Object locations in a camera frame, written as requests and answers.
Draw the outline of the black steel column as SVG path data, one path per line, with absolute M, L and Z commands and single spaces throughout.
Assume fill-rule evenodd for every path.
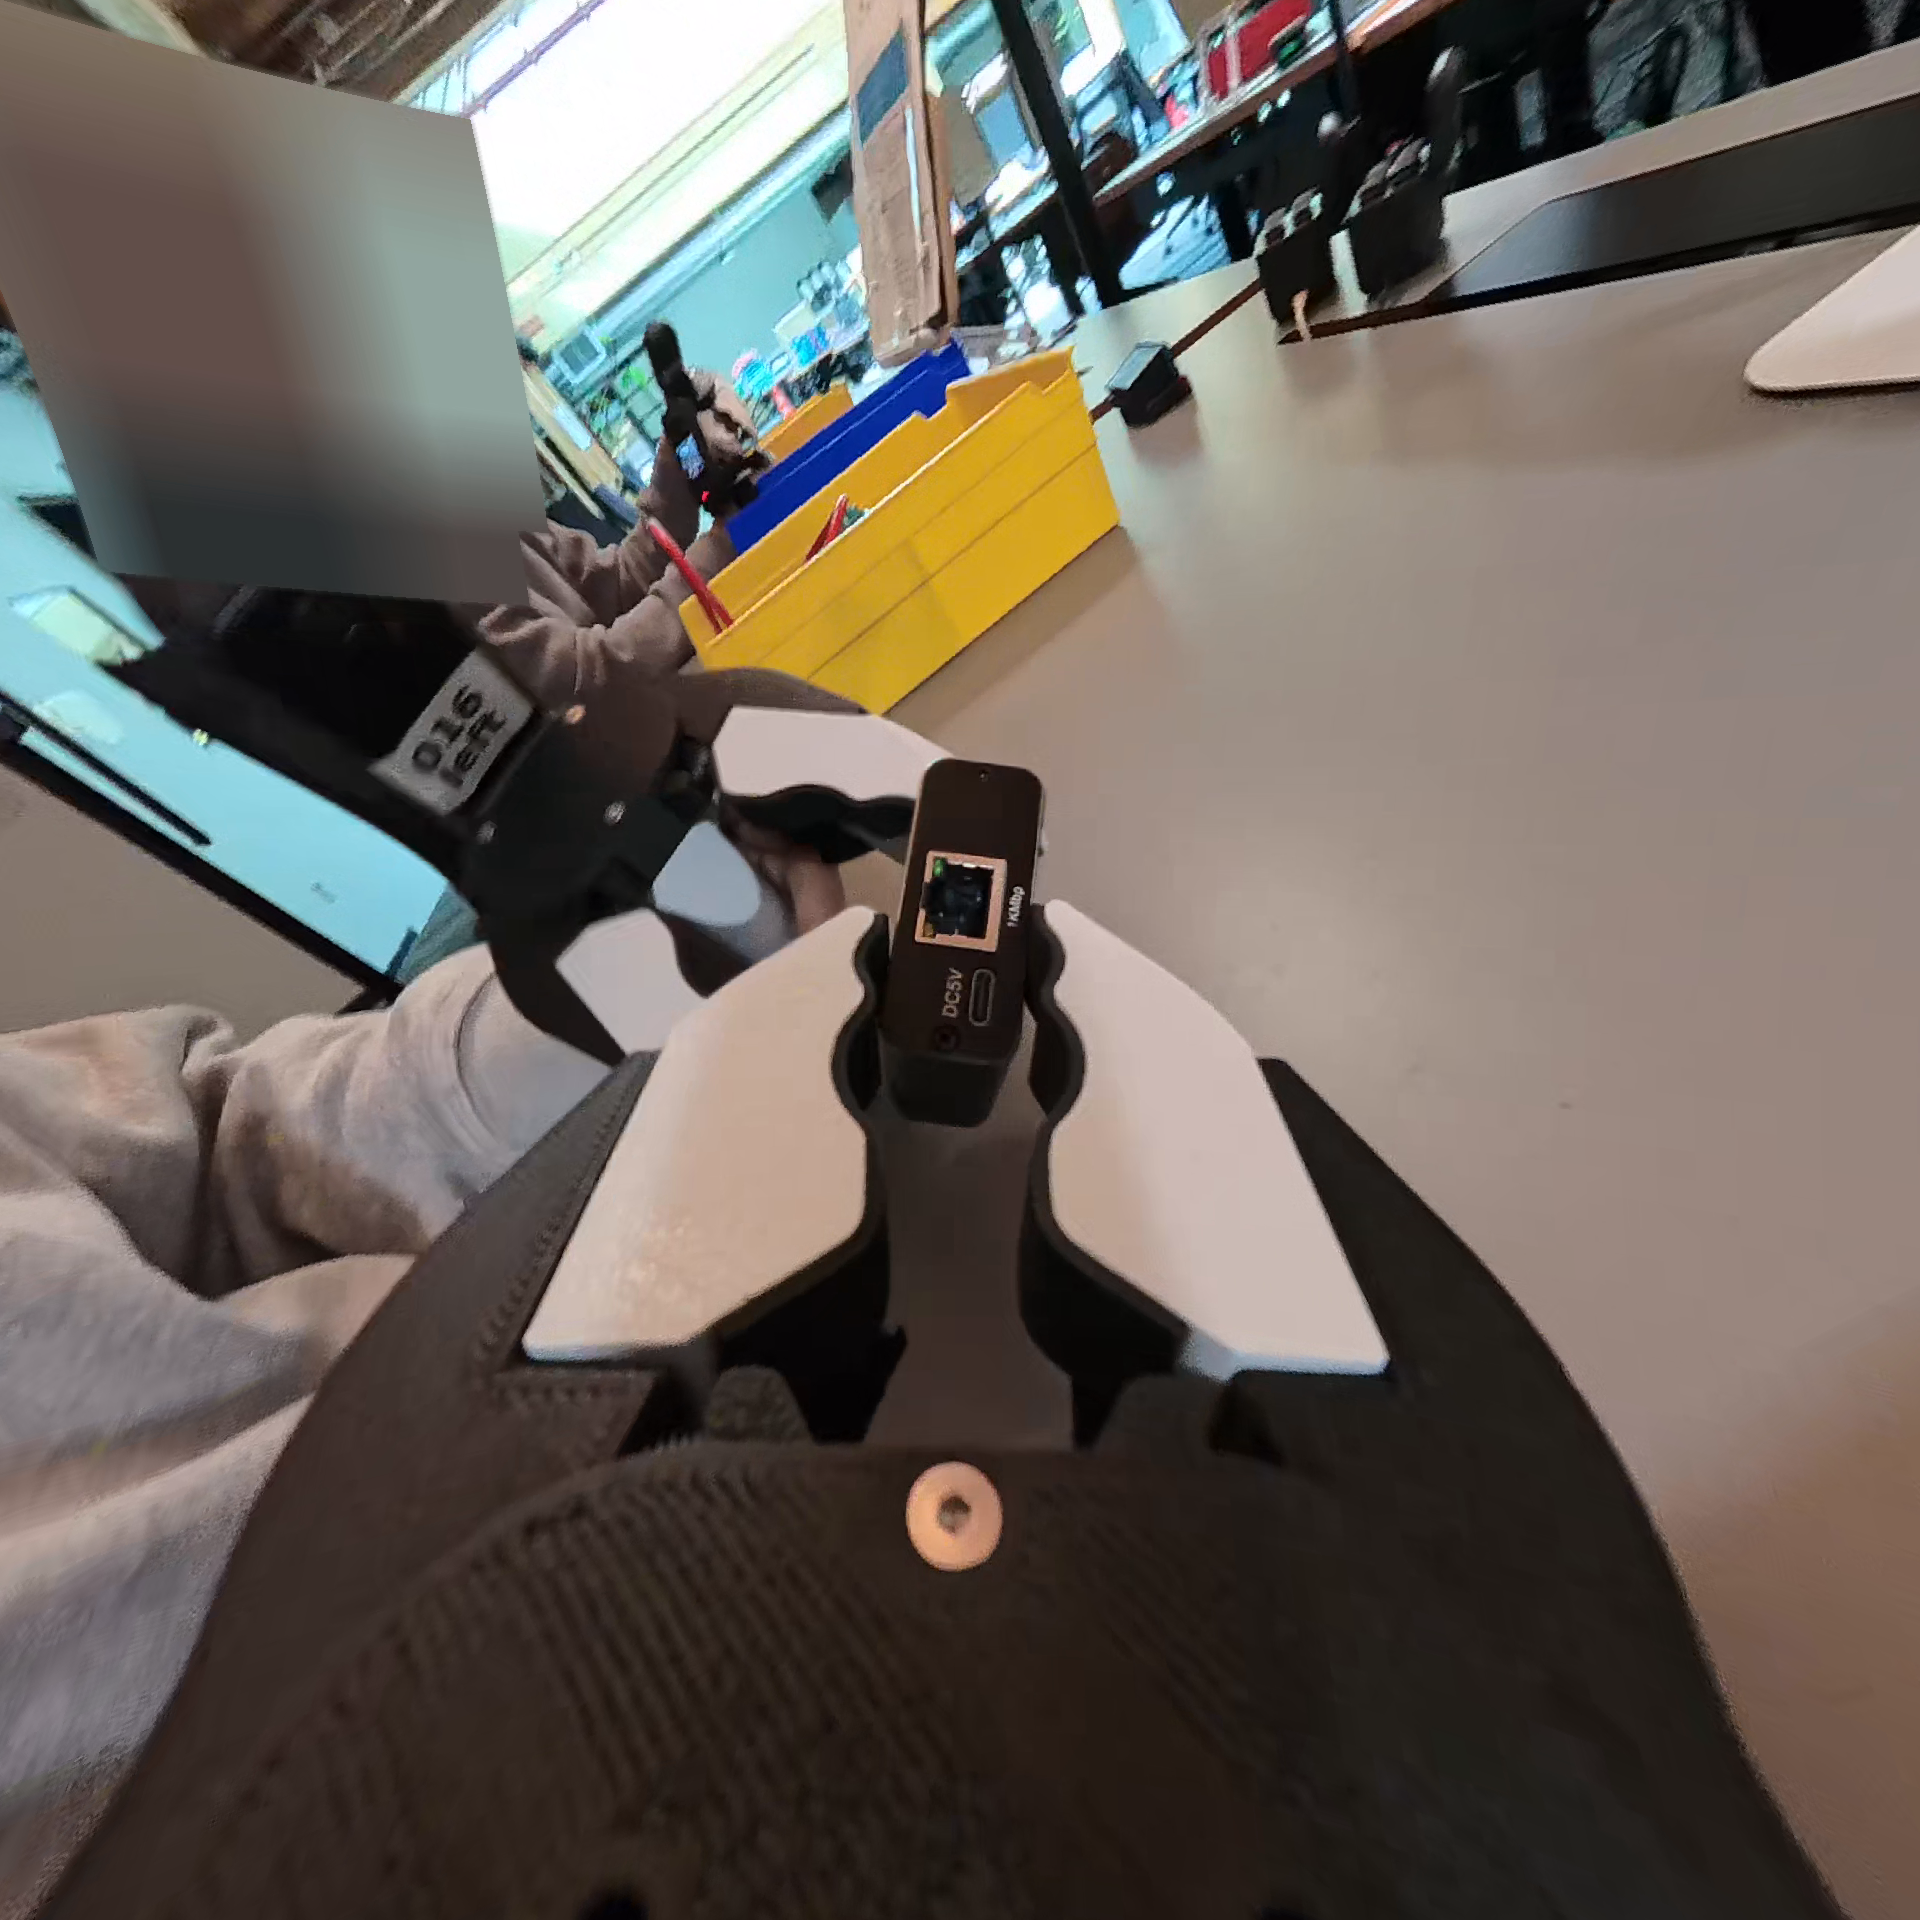
M 1077 315 L 1077 284 L 1090 278 L 1100 308 L 1115 308 L 1125 301 L 1121 271 L 1110 240 L 1100 230 L 1085 172 L 1070 134 L 1064 94 L 1054 82 L 1048 60 L 1041 50 L 1041 35 L 1027 4 L 991 4 L 1002 51 L 1015 70 L 1018 88 L 1041 134 L 1044 154 L 1051 175 L 1051 202 L 1067 225 L 1077 270 L 1064 284 L 1064 301 Z

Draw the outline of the blue plastic bin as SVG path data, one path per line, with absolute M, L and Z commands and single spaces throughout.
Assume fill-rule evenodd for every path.
M 827 422 L 795 452 L 781 454 L 757 477 L 755 498 L 730 518 L 727 532 L 737 555 L 751 551 L 784 521 L 798 514 L 807 500 L 828 490 L 861 457 L 874 452 L 912 418 L 934 418 L 945 405 L 954 380 L 970 378 L 970 355 L 960 341 L 918 355 L 895 371 L 870 397 L 855 400 L 842 414 Z

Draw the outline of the white laptop stand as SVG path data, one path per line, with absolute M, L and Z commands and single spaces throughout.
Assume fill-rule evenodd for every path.
M 1762 397 L 1917 390 L 1917 230 L 1755 350 L 1744 380 Z

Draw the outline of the tall brown cardboard box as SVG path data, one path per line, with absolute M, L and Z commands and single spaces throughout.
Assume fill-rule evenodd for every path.
M 870 341 L 900 370 L 957 322 L 951 190 L 927 88 L 927 4 L 842 4 L 851 205 Z

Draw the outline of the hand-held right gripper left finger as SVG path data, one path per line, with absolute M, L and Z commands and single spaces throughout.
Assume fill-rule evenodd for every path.
M 525 1361 L 691 1354 L 861 1245 L 884 954 L 884 914 L 851 907 L 675 1022 L 525 1320 Z

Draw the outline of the person's left forearm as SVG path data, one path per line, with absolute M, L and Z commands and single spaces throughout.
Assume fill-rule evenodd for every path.
M 417 1258 L 608 1070 L 515 1012 L 475 948 L 388 1008 L 291 1018 L 255 1040 L 200 1018 L 194 1120 L 167 1272 L 220 1297 L 340 1258 Z

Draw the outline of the small black charger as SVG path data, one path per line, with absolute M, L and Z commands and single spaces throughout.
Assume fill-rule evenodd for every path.
M 1141 431 L 1192 400 L 1192 380 L 1168 344 L 1138 344 L 1107 384 L 1110 414 Z

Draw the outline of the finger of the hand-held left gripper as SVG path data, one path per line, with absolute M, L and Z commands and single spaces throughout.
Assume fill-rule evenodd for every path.
M 870 712 L 731 708 L 712 742 L 712 777 L 737 824 L 827 862 L 902 861 L 922 781 L 944 758 Z

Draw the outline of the yellow plastic bin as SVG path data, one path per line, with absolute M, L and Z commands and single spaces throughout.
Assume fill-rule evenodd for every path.
M 684 605 L 695 658 L 888 712 L 1117 528 L 1080 371 L 972 371 Z

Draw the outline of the person's left hand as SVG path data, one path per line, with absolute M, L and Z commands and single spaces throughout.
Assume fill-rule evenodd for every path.
M 757 848 L 755 867 L 781 897 L 795 937 L 817 931 L 850 908 L 840 868 L 807 845 Z

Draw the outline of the black network adapter box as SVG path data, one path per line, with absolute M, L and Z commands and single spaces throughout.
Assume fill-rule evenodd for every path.
M 907 1120 L 991 1117 L 1027 1020 L 1027 945 L 1044 855 L 1038 774 L 964 758 L 921 785 L 878 1015 Z

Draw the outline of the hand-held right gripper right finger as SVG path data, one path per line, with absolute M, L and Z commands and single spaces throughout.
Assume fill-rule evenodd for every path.
M 1377 1381 L 1390 1345 L 1251 1042 L 1067 900 L 1035 924 L 1020 1317 L 1070 1384 Z

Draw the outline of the black dock block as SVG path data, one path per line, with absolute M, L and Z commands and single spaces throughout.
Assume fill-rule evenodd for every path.
M 1384 301 L 1437 264 L 1452 178 L 1452 152 L 1430 137 L 1400 140 L 1361 178 L 1342 232 L 1365 301 Z
M 1327 192 L 1310 190 L 1278 205 L 1258 238 L 1267 308 L 1284 332 L 1310 332 L 1310 317 L 1338 294 Z

